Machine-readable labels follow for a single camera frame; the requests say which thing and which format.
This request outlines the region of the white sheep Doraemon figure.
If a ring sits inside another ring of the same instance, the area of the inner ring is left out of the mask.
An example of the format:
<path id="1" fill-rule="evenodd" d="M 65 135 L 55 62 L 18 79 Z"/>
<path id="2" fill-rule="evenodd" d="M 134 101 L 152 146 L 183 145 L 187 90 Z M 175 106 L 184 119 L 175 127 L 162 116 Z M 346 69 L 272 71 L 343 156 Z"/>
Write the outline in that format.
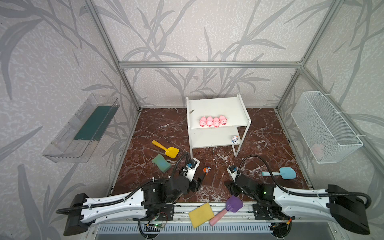
<path id="1" fill-rule="evenodd" d="M 238 137 L 238 136 L 233 136 L 233 137 L 232 137 L 232 143 L 233 143 L 233 144 L 236 144 L 236 143 L 238 142 L 238 140 L 239 140 L 239 137 Z"/>

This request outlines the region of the pink pig toy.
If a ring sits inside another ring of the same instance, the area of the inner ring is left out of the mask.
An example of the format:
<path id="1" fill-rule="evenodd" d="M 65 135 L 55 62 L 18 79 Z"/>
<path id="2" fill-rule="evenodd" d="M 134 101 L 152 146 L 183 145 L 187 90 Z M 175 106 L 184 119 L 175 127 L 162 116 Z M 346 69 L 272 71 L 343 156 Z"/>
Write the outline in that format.
<path id="1" fill-rule="evenodd" d="M 213 125 L 213 118 L 212 117 L 208 117 L 207 121 L 206 121 L 206 124 L 207 124 L 208 127 L 211 127 Z"/>
<path id="2" fill-rule="evenodd" d="M 225 125 L 227 124 L 227 120 L 228 120 L 228 119 L 227 119 L 225 116 L 221 115 L 221 116 L 219 117 L 219 120 L 220 120 L 220 124 L 223 125 L 223 126 L 225 126 Z"/>
<path id="3" fill-rule="evenodd" d="M 220 119 L 219 118 L 214 118 L 213 119 L 213 126 L 215 128 L 218 128 L 220 126 L 221 122 L 220 122 Z"/>
<path id="4" fill-rule="evenodd" d="M 206 126 L 207 125 L 207 118 L 206 117 L 202 117 L 201 119 L 200 119 L 200 126 L 201 127 L 204 127 L 204 126 Z"/>

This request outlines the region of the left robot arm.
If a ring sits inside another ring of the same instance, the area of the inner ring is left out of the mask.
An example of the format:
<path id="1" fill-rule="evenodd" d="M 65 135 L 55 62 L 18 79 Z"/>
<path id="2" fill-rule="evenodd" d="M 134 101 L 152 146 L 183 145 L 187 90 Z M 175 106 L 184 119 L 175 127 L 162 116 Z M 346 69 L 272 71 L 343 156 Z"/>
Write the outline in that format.
<path id="1" fill-rule="evenodd" d="M 198 159 L 189 153 L 180 159 L 185 161 L 180 170 L 173 169 L 165 179 L 153 178 L 129 193 L 104 198 L 77 194 L 70 207 L 56 210 L 56 214 L 67 216 L 64 236 L 79 235 L 90 226 L 124 218 L 137 222 L 173 220 L 176 203 L 199 190 L 204 179 L 194 178 L 201 163 Z"/>

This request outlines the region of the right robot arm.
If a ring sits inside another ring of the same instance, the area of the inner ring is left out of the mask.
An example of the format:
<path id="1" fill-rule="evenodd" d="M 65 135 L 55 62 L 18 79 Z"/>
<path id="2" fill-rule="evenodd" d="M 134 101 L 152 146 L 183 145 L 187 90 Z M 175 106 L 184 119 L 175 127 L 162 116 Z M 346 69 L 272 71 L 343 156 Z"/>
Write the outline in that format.
<path id="1" fill-rule="evenodd" d="M 324 220 L 355 234 L 371 233 L 366 210 L 372 199 L 367 194 L 348 192 L 337 185 L 319 190 L 289 189 L 281 186 L 271 171 L 267 173 L 273 184 L 259 184 L 241 174 L 241 168 L 235 165 L 227 171 L 232 179 L 227 184 L 230 193 L 236 197 L 243 194 L 254 200 L 252 212 L 255 219 L 272 221 L 270 229 L 277 238 L 285 237 L 290 231 L 288 224 L 295 219 Z"/>

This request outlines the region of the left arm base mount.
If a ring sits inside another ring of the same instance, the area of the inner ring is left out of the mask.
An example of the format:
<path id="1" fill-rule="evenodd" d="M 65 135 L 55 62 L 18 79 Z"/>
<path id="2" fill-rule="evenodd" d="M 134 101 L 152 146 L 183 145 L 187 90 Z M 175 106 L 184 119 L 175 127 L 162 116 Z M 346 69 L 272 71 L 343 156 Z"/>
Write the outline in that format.
<path id="1" fill-rule="evenodd" d="M 167 204 L 150 217 L 152 221 L 172 221 L 174 219 L 175 205 Z"/>

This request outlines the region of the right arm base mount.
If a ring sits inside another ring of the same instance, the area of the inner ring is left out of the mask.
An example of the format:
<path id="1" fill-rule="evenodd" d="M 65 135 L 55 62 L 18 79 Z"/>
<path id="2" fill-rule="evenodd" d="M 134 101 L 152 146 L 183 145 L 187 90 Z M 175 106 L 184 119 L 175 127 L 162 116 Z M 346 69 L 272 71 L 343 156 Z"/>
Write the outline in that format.
<path id="1" fill-rule="evenodd" d="M 262 206 L 258 203 L 253 204 L 253 213 L 255 220 L 289 220 L 290 217 L 282 212 L 282 208 L 279 205 L 272 204 L 271 206 Z"/>

